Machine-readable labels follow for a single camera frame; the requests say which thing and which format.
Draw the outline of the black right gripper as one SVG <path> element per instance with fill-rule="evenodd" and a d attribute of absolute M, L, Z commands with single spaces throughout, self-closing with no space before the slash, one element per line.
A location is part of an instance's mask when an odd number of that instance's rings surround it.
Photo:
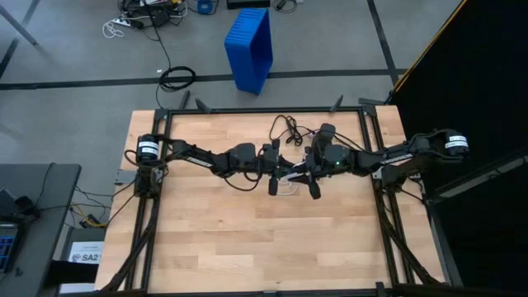
<path fill-rule="evenodd" d="M 339 144 L 329 144 L 321 153 L 313 151 L 312 148 L 305 149 L 305 155 L 300 163 L 296 163 L 293 167 L 299 167 L 305 164 L 308 154 L 315 152 L 321 157 L 324 164 L 324 170 L 317 175 L 311 175 L 307 169 L 307 175 L 301 175 L 293 178 L 293 182 L 306 184 L 309 186 L 309 193 L 314 200 L 321 198 L 320 187 L 317 180 L 322 177 L 331 177 L 333 175 L 350 172 L 353 157 L 351 150 Z"/>

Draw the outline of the blue plastic bin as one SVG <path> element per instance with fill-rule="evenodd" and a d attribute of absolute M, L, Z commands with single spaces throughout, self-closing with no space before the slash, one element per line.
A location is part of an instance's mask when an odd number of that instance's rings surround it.
<path fill-rule="evenodd" d="M 273 64 L 267 8 L 244 8 L 224 40 L 238 90 L 259 95 Z"/>

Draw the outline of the grey metal bracket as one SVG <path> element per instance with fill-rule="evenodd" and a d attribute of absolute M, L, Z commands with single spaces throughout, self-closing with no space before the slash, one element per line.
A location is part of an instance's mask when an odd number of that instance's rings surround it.
<path fill-rule="evenodd" d="M 133 183 L 136 178 L 135 170 L 118 169 L 114 175 L 114 184 L 116 186 L 123 186 Z"/>

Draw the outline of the black floor equipment box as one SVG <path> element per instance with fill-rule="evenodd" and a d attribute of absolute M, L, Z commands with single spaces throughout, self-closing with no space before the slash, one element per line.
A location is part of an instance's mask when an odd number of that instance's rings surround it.
<path fill-rule="evenodd" d="M 117 0 L 121 18 L 141 21 L 144 28 L 160 27 L 187 13 L 185 0 Z"/>

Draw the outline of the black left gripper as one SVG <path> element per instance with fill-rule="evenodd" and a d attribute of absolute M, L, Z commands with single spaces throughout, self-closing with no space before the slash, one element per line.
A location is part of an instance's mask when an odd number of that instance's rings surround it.
<path fill-rule="evenodd" d="M 271 143 L 280 145 L 278 139 L 272 140 Z M 236 190 L 253 191 L 257 188 L 262 176 L 269 175 L 268 194 L 270 196 L 276 196 L 278 192 L 278 180 L 279 182 L 290 182 L 293 178 L 299 176 L 297 172 L 294 172 L 279 179 L 280 167 L 291 169 L 295 163 L 282 158 L 280 161 L 278 159 L 278 163 L 274 167 L 265 167 L 262 164 L 261 156 L 262 148 L 257 152 L 255 145 L 251 143 L 240 144 L 230 149 L 228 151 L 229 169 L 232 172 L 241 172 L 254 185 L 251 188 L 240 188 L 231 184 L 229 180 L 226 180 L 226 182 Z"/>

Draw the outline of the black aluminium table frame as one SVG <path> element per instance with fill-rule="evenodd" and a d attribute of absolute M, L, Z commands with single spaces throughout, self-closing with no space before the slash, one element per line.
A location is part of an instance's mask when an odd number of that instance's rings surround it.
<path fill-rule="evenodd" d="M 361 108 L 252 108 L 217 110 L 216 114 L 182 111 L 171 118 L 171 138 L 184 139 L 214 153 L 239 143 L 270 143 L 274 118 L 292 115 L 299 125 L 317 129 L 322 123 L 362 148 L 401 144 L 406 137 L 396 106 L 377 106 L 375 118 Z M 141 134 L 165 132 L 165 121 L 153 128 L 154 111 L 134 111 L 125 143 L 134 149 Z M 159 200 L 153 247 L 145 247 L 135 267 L 134 289 L 152 296 L 178 293 L 235 293 L 272 297 L 317 294 L 375 296 L 375 285 L 391 288 L 407 281 L 401 253 L 394 243 L 384 248 L 372 179 L 340 175 L 319 182 L 320 200 L 312 200 L 307 186 L 294 195 L 269 196 L 268 178 L 251 192 L 236 191 L 203 167 L 187 162 L 168 164 Z M 409 249 L 427 272 L 448 282 L 433 239 L 425 205 L 396 193 L 384 197 L 391 223 L 399 210 L 400 226 Z M 138 199 L 112 220 L 106 231 L 96 290 L 109 284 L 130 253 L 139 219 Z"/>

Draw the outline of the white printed sign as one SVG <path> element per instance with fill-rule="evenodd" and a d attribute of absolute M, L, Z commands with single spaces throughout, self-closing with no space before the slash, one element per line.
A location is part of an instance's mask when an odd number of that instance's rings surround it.
<path fill-rule="evenodd" d="M 101 261 L 103 247 L 102 241 L 73 242 L 68 261 L 98 265 Z"/>

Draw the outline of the dark grey side table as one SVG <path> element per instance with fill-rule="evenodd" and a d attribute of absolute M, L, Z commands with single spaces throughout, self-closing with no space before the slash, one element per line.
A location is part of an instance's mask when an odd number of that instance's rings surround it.
<path fill-rule="evenodd" d="M 26 229 L 12 271 L 0 276 L 0 297 L 40 294 L 81 170 L 78 164 L 0 164 L 0 190 L 26 196 L 40 209 L 40 217 Z"/>

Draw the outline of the flat black floor box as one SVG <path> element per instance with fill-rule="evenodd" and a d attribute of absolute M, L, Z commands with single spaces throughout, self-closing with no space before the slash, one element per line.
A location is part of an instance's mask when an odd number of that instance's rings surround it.
<path fill-rule="evenodd" d="M 271 0 L 226 0 L 229 10 L 240 8 L 264 8 L 271 5 Z"/>

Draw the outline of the white floor power strip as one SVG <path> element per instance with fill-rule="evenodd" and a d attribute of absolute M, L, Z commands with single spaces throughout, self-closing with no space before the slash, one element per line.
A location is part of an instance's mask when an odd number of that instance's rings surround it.
<path fill-rule="evenodd" d="M 120 26 L 132 27 L 135 29 L 142 29 L 144 27 L 143 22 L 129 18 L 115 18 L 111 20 L 112 23 Z"/>

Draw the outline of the dark grey beam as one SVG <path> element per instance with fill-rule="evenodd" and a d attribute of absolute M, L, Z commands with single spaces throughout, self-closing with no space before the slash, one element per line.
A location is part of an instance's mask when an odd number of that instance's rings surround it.
<path fill-rule="evenodd" d="M 502 160 L 496 161 L 495 163 L 485 165 L 480 169 L 443 186 L 434 192 L 433 199 L 444 200 L 451 198 L 524 165 L 528 165 L 528 148 L 525 148 L 518 153 L 514 153 L 510 157 L 505 157 Z"/>

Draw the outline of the laptop with blue keys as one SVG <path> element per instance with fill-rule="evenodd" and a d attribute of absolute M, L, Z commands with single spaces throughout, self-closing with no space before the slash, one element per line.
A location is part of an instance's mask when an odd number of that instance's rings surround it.
<path fill-rule="evenodd" d="M 0 275 L 7 274 L 15 261 L 21 232 L 17 224 L 0 222 Z"/>

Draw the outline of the black power brick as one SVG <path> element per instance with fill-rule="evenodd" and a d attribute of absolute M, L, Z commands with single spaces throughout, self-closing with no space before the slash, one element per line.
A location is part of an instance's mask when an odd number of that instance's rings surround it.
<path fill-rule="evenodd" d="M 0 190 L 0 220 L 17 221 L 24 218 L 37 219 L 40 212 L 27 196 L 16 198 L 5 188 Z"/>

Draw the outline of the grey metal leg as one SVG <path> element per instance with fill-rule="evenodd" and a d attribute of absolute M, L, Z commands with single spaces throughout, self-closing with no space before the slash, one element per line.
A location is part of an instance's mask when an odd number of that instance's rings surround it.
<path fill-rule="evenodd" d="M 0 16 L 2 16 L 24 39 L 32 45 L 37 45 L 36 39 L 17 21 L 11 13 L 0 4 Z"/>

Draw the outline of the black curtain with yellow edge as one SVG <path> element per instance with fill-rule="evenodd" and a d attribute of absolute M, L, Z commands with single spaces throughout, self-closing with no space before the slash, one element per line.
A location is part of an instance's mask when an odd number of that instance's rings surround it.
<path fill-rule="evenodd" d="M 528 0 L 464 0 L 394 89 L 407 136 L 451 128 L 469 156 L 422 180 L 463 286 L 528 295 L 528 165 L 434 192 L 528 148 Z"/>

